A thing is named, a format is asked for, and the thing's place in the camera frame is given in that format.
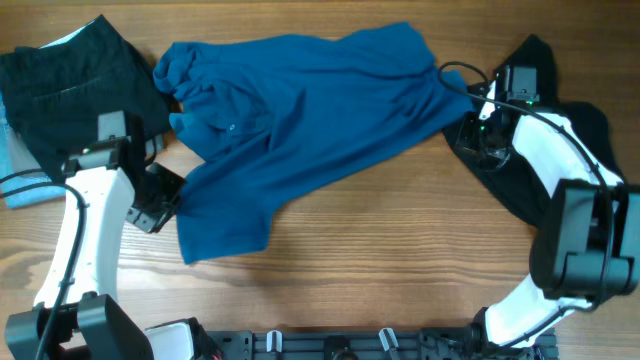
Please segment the blue polo shirt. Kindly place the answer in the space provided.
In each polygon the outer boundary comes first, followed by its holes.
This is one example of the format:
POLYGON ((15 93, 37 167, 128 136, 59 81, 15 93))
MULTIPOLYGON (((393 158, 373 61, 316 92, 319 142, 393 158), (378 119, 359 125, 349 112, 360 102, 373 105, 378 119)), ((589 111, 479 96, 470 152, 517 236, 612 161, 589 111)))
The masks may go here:
POLYGON ((338 40, 284 35, 215 45, 176 42, 156 88, 201 164, 181 192, 183 260, 258 252, 285 203, 394 157, 472 109, 406 23, 338 40))

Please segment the black garment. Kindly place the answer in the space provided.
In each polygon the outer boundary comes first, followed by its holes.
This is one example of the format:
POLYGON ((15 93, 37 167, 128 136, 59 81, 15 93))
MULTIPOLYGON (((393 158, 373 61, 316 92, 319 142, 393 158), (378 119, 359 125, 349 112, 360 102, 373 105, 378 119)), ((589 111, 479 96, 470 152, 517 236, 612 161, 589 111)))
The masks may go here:
MULTIPOLYGON (((498 66, 532 67, 537 75, 539 100, 529 107, 549 119, 562 115, 571 123, 571 129, 603 167, 624 178, 614 157, 609 136, 609 121, 599 108, 588 102, 561 102, 558 97, 558 71, 552 48, 537 35, 529 35, 498 66)), ((526 159, 515 151, 502 166, 481 165, 470 152, 456 147, 462 123, 460 121, 442 129, 445 139, 456 156, 476 178, 513 215, 537 226, 543 220, 550 195, 526 159)))

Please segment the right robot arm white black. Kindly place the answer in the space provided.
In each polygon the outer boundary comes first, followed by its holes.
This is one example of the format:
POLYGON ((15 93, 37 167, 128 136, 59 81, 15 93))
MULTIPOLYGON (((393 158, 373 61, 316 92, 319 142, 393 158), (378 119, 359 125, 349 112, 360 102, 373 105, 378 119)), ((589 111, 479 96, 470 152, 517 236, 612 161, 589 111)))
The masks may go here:
POLYGON ((522 113, 505 135, 504 175, 522 157, 547 199, 529 273, 502 301, 481 309, 466 329, 469 354, 529 348, 574 312, 595 311, 639 283, 639 190, 608 170, 553 113, 522 113))

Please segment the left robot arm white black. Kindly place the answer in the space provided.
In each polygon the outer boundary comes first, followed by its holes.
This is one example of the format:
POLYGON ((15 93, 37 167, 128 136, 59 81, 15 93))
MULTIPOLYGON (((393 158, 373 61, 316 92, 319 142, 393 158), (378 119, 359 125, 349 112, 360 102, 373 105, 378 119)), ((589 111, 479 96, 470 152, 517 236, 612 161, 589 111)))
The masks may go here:
POLYGON ((178 320, 140 329, 116 300, 125 223, 159 231, 184 179, 141 155, 86 152, 64 165, 65 214, 54 258, 31 310, 9 317, 16 359, 196 359, 198 327, 178 320))

